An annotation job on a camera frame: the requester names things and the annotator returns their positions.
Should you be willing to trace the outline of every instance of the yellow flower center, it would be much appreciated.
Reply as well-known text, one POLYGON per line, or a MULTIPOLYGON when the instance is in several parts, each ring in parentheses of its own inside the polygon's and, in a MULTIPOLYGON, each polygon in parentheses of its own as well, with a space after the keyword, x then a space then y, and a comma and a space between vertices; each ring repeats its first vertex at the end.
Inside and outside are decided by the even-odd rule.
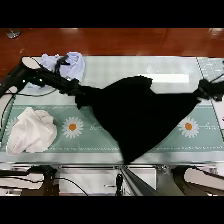
POLYGON ((191 130, 191 129, 192 129, 192 124, 190 124, 190 123, 186 123, 186 124, 185 124, 185 128, 186 128, 187 130, 191 130))
POLYGON ((71 131, 74 131, 74 130, 76 129, 76 124, 70 124, 70 125, 69 125, 69 129, 70 129, 71 131))

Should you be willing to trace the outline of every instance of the brown wooden surface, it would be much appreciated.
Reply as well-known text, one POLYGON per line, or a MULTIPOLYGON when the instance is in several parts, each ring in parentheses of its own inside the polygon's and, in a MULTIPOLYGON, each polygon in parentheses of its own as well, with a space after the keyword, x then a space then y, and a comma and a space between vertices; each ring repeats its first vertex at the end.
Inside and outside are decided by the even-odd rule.
POLYGON ((17 39, 0 29, 0 79, 21 56, 161 55, 224 57, 222 28, 21 28, 17 39))

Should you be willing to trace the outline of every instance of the table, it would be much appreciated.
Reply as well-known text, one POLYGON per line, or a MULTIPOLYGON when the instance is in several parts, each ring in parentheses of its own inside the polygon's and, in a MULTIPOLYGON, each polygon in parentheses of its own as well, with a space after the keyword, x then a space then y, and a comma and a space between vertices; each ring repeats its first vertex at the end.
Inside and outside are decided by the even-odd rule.
MULTIPOLYGON (((82 85, 103 88, 121 78, 138 74, 187 74, 189 82, 153 83, 156 93, 192 92, 203 77, 196 57, 154 57, 154 56, 85 56, 86 69, 82 85)), ((22 93, 39 95, 51 91, 25 88, 22 93)), ((122 156, 116 141, 106 132, 91 112, 91 108, 77 110, 75 97, 61 95, 58 91, 43 97, 17 96, 10 110, 8 125, 27 106, 47 110, 55 118, 58 137, 43 153, 21 153, 7 156, 7 128, 4 131, 0 150, 0 162, 47 163, 47 164, 120 164, 122 156), (77 116, 85 124, 80 139, 62 139, 61 127, 68 117, 77 116)), ((181 164, 216 163, 224 161, 222 134, 210 101, 202 101, 189 115, 200 128, 197 138, 188 139, 175 128, 155 148, 138 158, 133 164, 181 164)))

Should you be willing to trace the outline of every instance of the black garment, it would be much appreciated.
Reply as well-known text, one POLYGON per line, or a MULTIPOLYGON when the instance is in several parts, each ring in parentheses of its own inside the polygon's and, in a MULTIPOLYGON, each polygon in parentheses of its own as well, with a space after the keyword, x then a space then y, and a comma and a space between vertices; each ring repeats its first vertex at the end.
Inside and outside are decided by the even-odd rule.
POLYGON ((91 106, 100 124, 118 142, 125 164, 160 143, 200 102, 194 93, 156 94, 152 79, 136 76, 104 89, 80 86, 77 107, 91 106))

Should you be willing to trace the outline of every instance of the white flower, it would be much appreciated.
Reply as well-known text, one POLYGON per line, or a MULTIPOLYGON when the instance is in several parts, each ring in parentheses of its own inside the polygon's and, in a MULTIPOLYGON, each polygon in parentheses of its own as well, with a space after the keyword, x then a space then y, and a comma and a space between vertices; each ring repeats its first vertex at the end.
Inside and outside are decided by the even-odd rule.
POLYGON ((178 125, 179 131, 182 131, 182 135, 185 135, 185 137, 191 138, 197 136, 199 133, 199 127, 197 122, 194 120, 194 118, 186 117, 184 118, 178 125))
POLYGON ((18 119, 15 117, 14 119, 11 119, 11 121, 8 121, 7 126, 5 128, 6 135, 11 134, 12 127, 17 123, 18 119))
POLYGON ((66 135, 66 138, 75 138, 75 136, 82 134, 81 131, 83 130, 83 126, 84 125, 81 119, 77 117, 69 117, 62 125, 62 131, 64 131, 63 135, 66 135))

